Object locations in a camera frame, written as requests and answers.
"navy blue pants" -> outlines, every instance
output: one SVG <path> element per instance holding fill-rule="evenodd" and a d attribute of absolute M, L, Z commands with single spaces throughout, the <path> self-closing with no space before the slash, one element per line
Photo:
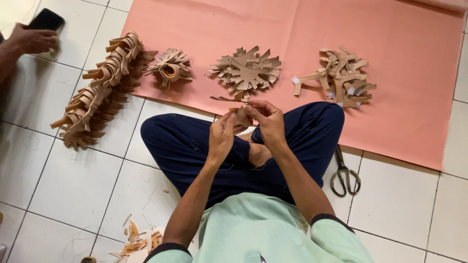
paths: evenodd
<path fill-rule="evenodd" d="M 344 123 L 343 110 L 329 102 L 313 102 L 284 114 L 289 148 L 322 187 L 322 176 L 335 151 Z M 211 122 L 178 114 L 156 115 L 141 126 L 141 137 L 154 160 L 183 196 L 205 164 Z M 260 128 L 251 135 L 262 144 Z M 234 137 L 231 152 L 219 168 L 206 208 L 243 192 L 278 197 L 294 204 L 274 158 L 258 167 L 249 162 L 250 144 Z"/>

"phone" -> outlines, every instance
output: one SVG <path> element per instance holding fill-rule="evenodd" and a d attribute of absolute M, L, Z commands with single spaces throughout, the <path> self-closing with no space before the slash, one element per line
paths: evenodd
<path fill-rule="evenodd" d="M 49 29 L 56 31 L 65 20 L 58 14 L 51 10 L 44 8 L 42 11 L 31 21 L 29 29 Z"/>

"scissors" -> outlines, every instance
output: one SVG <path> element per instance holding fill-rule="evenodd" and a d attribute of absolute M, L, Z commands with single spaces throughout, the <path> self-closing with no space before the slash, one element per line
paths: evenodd
<path fill-rule="evenodd" d="M 357 192 L 359 192 L 359 190 L 361 189 L 361 178 L 359 177 L 359 175 L 353 171 L 353 170 L 349 170 L 345 165 L 344 165 L 344 161 L 343 161 L 343 154 L 341 153 L 341 148 L 339 145 L 336 146 L 336 150 L 335 150 L 335 153 L 336 153 L 336 162 L 338 163 L 338 170 L 336 171 L 336 173 L 334 173 L 332 176 L 331 176 L 331 179 L 330 179 L 330 188 L 331 190 L 339 197 L 344 197 L 346 195 L 346 186 L 344 185 L 344 180 L 343 180 L 343 176 L 341 175 L 342 172 L 345 172 L 345 175 L 346 175 L 346 183 L 348 185 L 348 192 L 350 195 L 355 195 Z M 356 191 L 352 191 L 351 190 L 351 182 L 350 182 L 350 174 L 352 176 L 354 176 L 354 178 L 356 178 L 356 184 L 358 185 L 358 189 Z M 335 177 L 338 175 L 338 178 L 340 179 L 340 183 L 341 183 L 341 186 L 344 190 L 344 194 L 338 194 L 338 192 L 335 190 Z"/>

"pink paper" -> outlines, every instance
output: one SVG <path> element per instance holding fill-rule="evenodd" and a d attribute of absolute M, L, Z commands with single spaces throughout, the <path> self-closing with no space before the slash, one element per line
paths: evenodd
<path fill-rule="evenodd" d="M 136 31 L 146 50 L 191 57 L 192 82 L 167 90 L 149 75 L 134 94 L 221 115 L 241 105 L 209 98 L 232 97 L 207 72 L 222 55 L 256 45 L 279 55 L 279 79 L 251 97 L 287 112 L 328 101 L 314 80 L 294 96 L 291 79 L 320 67 L 322 47 L 343 45 L 370 63 L 377 90 L 359 109 L 344 109 L 339 143 L 441 170 L 463 26 L 463 14 L 397 0 L 134 0 L 123 32 Z"/>

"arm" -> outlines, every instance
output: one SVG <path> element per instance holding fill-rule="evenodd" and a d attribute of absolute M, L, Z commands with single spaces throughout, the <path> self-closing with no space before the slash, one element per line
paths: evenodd
<path fill-rule="evenodd" d="M 169 219 L 162 243 L 176 243 L 188 248 L 198 230 L 213 178 L 234 142 L 235 113 L 227 113 L 210 127 L 208 157 L 198 176 L 187 189 Z"/>
<path fill-rule="evenodd" d="M 38 54 L 55 48 L 57 34 L 52 30 L 28 30 L 17 23 L 9 39 L 0 44 L 0 83 L 11 73 L 23 54 Z"/>
<path fill-rule="evenodd" d="M 249 100 L 248 104 L 243 107 L 258 121 L 263 142 L 283 172 L 291 195 L 302 215 L 309 223 L 314 216 L 321 213 L 335 215 L 325 193 L 289 149 L 281 110 L 267 101 Z"/>

